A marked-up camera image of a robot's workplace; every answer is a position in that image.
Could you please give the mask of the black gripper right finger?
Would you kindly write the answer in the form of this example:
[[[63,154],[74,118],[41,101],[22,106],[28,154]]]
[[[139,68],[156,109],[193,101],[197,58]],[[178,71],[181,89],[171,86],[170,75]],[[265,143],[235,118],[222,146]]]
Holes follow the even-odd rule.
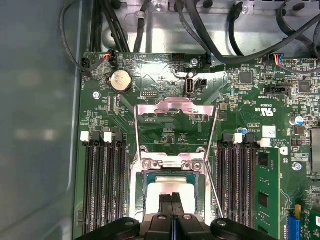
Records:
[[[202,218],[185,213],[179,193],[173,194],[174,240],[268,240],[264,232],[252,229],[228,218],[218,218],[210,225]]]

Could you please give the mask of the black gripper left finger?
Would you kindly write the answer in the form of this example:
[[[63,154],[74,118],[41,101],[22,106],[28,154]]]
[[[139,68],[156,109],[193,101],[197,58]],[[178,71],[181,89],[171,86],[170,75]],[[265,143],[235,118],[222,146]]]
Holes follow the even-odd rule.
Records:
[[[142,223],[131,217],[123,217],[92,232],[80,236],[80,240],[171,240],[174,236],[173,197],[159,196],[157,213],[145,216]]]

